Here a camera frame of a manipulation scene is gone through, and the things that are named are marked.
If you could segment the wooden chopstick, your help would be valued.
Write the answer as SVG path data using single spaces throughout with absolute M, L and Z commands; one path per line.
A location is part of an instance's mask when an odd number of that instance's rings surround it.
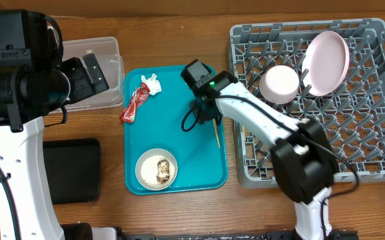
M 218 148 L 220 149 L 220 139 L 219 139 L 219 136 L 218 136 L 218 129 L 217 129 L 217 124 L 216 124 L 216 119 L 213 119 L 212 123 L 213 123 L 213 127 L 214 127 L 214 133 L 215 133 L 215 137 L 216 137 L 216 142 L 217 142 Z

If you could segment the white tissue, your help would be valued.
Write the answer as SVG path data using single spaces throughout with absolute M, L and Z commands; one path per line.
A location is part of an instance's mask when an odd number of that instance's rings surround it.
M 146 85 L 149 95 L 156 95 L 162 91 L 161 83 L 157 79 L 157 75 L 155 73 L 153 73 L 149 78 L 142 75 L 141 82 Z

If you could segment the grey bowl with rice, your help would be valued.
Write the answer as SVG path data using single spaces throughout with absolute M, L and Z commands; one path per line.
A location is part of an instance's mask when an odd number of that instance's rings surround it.
M 162 159 L 167 159 L 170 163 L 170 179 L 166 183 L 157 181 L 157 163 Z M 177 160 L 164 149 L 150 149 L 144 152 L 139 157 L 135 169 L 138 182 L 150 191 L 161 191 L 168 188 L 175 181 L 177 173 Z

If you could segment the pink small bowl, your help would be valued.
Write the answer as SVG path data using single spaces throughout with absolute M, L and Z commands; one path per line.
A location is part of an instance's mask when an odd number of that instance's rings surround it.
M 299 76 L 286 65 L 270 68 L 259 81 L 261 95 L 272 103 L 286 104 L 298 93 Z

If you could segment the pink round plate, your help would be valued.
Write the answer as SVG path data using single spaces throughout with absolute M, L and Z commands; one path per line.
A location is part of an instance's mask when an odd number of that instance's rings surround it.
M 345 40 L 336 32 L 325 31 L 309 44 L 302 62 L 308 71 L 302 82 L 310 86 L 309 93 L 324 96 L 339 87 L 349 66 L 349 50 Z

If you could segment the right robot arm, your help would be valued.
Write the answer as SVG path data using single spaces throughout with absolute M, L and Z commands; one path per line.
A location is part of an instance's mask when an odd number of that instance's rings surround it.
M 181 71 L 195 99 L 189 113 L 196 123 L 229 117 L 258 137 L 270 152 L 276 182 L 294 202 L 296 225 L 291 239 L 357 239 L 353 231 L 335 230 L 329 223 L 328 202 L 339 163 L 322 125 L 298 120 L 273 109 L 228 71 L 215 75 L 195 59 Z

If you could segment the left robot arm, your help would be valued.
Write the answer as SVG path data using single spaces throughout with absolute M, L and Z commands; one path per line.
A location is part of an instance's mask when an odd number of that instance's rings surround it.
M 43 159 L 43 119 L 109 88 L 94 54 L 64 59 L 54 18 L 0 11 L 0 234 L 2 239 L 92 239 L 88 223 L 57 220 Z

